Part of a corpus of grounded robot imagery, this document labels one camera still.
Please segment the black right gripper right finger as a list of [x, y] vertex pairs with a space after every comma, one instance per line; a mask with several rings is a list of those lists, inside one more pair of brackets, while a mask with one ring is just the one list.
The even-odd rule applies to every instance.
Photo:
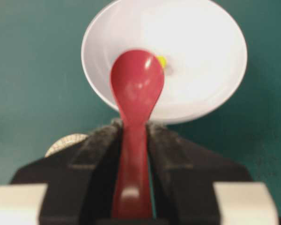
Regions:
[[148, 151], [159, 225], [276, 225], [263, 182], [241, 164], [149, 123]]

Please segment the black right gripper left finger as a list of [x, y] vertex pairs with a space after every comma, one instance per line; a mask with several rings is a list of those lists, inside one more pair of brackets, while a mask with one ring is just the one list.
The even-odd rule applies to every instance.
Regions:
[[122, 123], [17, 170], [0, 186], [0, 225], [92, 225], [111, 217]]

